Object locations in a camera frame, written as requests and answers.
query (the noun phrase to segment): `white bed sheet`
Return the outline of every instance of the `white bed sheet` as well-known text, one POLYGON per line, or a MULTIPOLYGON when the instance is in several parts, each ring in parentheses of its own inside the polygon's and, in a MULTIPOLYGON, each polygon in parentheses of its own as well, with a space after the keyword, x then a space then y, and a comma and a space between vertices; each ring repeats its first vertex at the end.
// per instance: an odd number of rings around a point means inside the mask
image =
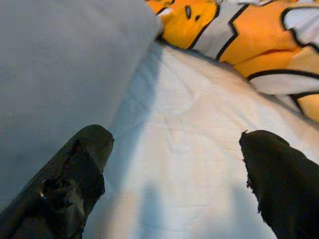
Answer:
POLYGON ((84 238, 275 239, 246 188, 246 129, 274 132, 319 163, 317 125, 225 65, 153 44, 110 129, 107 192, 84 238))

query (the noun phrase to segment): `bedding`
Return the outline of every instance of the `bedding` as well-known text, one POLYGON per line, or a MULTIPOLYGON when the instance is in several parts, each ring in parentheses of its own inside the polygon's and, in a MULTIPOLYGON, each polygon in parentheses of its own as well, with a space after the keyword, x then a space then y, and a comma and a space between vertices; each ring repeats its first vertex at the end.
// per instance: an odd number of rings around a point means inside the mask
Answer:
POLYGON ((160 29, 140 1, 1 1, 1 209, 71 135, 111 125, 160 29))
POLYGON ((231 64, 258 92, 319 122, 319 3, 146 3, 164 24, 163 40, 231 64))
POLYGON ((246 188, 241 133, 265 129, 319 163, 319 129, 227 64, 152 44, 109 130, 106 193, 84 238, 275 239, 246 188))

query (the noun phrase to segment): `blanket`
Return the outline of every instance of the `blanket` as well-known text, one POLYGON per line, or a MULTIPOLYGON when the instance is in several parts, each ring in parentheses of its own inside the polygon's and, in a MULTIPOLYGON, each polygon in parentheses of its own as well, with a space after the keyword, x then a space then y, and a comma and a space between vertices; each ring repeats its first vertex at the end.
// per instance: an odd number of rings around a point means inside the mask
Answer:
POLYGON ((319 122, 319 0, 147 4, 164 25, 161 39, 231 64, 258 92, 319 122))

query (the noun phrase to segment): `gray pillow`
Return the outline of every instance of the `gray pillow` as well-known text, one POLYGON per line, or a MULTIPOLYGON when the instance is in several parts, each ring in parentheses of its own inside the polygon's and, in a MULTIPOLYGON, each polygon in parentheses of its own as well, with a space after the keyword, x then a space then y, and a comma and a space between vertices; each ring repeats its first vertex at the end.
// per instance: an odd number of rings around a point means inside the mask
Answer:
POLYGON ((77 130, 110 126, 160 29, 142 0, 2 0, 0 210, 77 130))

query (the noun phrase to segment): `bed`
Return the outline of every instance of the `bed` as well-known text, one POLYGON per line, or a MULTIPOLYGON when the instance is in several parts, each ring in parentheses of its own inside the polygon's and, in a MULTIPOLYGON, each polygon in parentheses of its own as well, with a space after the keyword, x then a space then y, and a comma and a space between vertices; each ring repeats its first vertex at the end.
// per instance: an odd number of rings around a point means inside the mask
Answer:
POLYGON ((246 188, 241 132, 274 132, 319 163, 311 120, 228 65, 154 43, 110 130, 106 195, 84 238, 275 239, 246 188))
POLYGON ((265 129, 319 163, 317 123, 227 64, 154 42, 161 25, 142 1, 39 1, 32 40, 26 5, 8 0, 0 21, 1 209, 97 123, 115 145, 83 238, 276 238, 246 188, 238 140, 265 129))

